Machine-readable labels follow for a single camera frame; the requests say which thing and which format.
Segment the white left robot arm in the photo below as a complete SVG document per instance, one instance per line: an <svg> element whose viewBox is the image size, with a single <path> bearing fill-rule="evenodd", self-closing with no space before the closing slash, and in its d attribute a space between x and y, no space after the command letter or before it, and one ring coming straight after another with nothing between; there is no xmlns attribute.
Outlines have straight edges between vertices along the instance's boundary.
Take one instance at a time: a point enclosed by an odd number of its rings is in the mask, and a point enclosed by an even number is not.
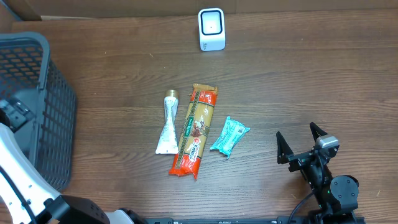
<svg viewBox="0 0 398 224"><path fill-rule="evenodd" d="M37 172L20 149L14 132L34 118L19 101L1 101L1 197L14 223L109 223L85 198L62 195Z"/></svg>

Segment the teal wet wipes packet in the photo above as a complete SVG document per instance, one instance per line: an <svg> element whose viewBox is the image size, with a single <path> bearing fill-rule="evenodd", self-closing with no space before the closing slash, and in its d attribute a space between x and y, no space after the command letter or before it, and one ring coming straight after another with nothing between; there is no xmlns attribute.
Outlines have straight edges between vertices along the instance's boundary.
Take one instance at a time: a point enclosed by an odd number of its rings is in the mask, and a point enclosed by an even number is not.
<svg viewBox="0 0 398 224"><path fill-rule="evenodd" d="M220 136L213 143L210 149L218 150L220 153L224 154L227 159L229 159L235 145L237 145L249 130L250 128L245 127L245 125L239 121L233 120L228 116L223 129L221 130Z"/></svg>

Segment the white tube gold cap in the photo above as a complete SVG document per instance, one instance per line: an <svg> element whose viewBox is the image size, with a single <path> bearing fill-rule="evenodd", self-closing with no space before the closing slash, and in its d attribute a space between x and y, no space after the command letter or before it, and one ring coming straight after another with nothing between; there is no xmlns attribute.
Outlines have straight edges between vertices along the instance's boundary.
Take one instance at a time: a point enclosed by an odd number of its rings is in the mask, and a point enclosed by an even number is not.
<svg viewBox="0 0 398 224"><path fill-rule="evenodd" d="M156 154L177 154L178 144L175 130L175 117L177 115L179 93L177 90L167 90L164 98L165 125L160 134L155 150Z"/></svg>

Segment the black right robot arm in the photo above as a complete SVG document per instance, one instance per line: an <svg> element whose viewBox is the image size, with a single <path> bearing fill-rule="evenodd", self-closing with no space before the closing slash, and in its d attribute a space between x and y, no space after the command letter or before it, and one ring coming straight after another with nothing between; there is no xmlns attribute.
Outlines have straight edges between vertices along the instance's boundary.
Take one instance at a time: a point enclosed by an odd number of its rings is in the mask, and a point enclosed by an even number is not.
<svg viewBox="0 0 398 224"><path fill-rule="evenodd" d="M278 217L279 223L364 223L363 217L356 217L358 208L359 182L351 175L334 177L327 164L335 157L340 147L339 140L310 123L315 145L311 150L294 154L281 132L276 133L277 163L288 164L289 171L300 171L309 184L311 192L301 200L288 217ZM297 216L299 208L315 197L319 209Z"/></svg>

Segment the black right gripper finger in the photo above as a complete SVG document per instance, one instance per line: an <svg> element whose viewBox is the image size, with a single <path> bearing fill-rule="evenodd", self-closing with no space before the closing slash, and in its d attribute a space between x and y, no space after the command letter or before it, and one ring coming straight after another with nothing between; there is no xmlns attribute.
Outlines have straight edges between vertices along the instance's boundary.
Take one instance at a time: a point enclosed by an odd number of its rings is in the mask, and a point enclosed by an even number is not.
<svg viewBox="0 0 398 224"><path fill-rule="evenodd" d="M310 130L312 132L312 136L314 141L317 141L317 139L321 136L326 136L328 135L327 132L322 130L319 126L317 126L314 122L310 123Z"/></svg>
<svg viewBox="0 0 398 224"><path fill-rule="evenodd" d="M287 144L285 138L282 133L278 131L276 133L277 139L277 163L285 164L289 162L289 157L293 156L294 153L291 150L290 146Z"/></svg>

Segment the red spaghetti packet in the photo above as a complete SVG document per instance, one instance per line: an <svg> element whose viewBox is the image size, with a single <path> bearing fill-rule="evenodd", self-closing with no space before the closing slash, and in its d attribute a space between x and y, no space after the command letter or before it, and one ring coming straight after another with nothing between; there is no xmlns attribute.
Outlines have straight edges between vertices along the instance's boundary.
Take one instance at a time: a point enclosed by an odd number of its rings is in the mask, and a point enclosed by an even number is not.
<svg viewBox="0 0 398 224"><path fill-rule="evenodd" d="M203 159L203 151L210 132L211 120L218 97L215 86L193 84L185 122L178 144L178 153L170 175L193 175L196 179Z"/></svg>

